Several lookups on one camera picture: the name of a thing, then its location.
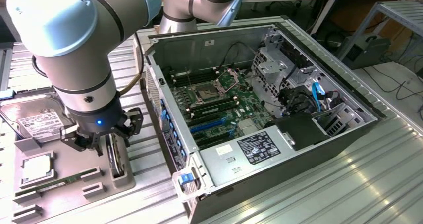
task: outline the circuit board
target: circuit board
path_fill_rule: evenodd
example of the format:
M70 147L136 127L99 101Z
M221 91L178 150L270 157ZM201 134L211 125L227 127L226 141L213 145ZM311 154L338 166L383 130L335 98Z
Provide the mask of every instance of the circuit board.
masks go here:
M231 69L215 80L174 87L172 93L201 149L263 129L273 120L249 78Z

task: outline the motherboard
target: motherboard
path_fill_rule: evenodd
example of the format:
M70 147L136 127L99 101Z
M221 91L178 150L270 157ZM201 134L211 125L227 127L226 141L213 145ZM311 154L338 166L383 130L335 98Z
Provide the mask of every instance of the motherboard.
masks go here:
M209 81L199 82L192 75L187 76L188 84L172 88L201 149L262 130L273 120L253 91L251 79L238 70L227 69Z

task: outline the robotic arm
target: robotic arm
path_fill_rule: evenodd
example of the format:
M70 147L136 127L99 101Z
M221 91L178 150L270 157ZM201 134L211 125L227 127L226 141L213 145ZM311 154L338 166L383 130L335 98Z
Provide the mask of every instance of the robotic arm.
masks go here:
M194 17L230 25L239 7L241 0L164 0L160 31L194 30ZM160 8L162 0L7 0L23 43L78 123L64 128L62 140L79 151L102 155L102 135L140 132L142 111L122 108L108 53Z

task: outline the metal rack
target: metal rack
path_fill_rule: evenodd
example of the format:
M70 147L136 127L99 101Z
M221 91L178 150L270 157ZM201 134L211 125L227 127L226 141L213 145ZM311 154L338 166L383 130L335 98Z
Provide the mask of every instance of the metal rack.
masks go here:
M418 1L406 2L378 2L369 15L366 16L362 24L355 31L351 40L345 43L338 51L337 57L343 60L349 51L351 50L358 37L363 34L367 26L375 18L377 13L382 12L387 17L398 21L405 27L413 30L421 37L423 37L423 3ZM386 24L385 23L377 27L374 32L378 34Z

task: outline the hard drive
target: hard drive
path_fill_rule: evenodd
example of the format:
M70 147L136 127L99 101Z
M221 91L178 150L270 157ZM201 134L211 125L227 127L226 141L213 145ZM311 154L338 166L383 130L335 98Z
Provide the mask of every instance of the hard drive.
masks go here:
M0 116L18 134L18 139L34 137L40 143L60 139L60 127L72 125L66 106L54 88L18 93L0 102Z

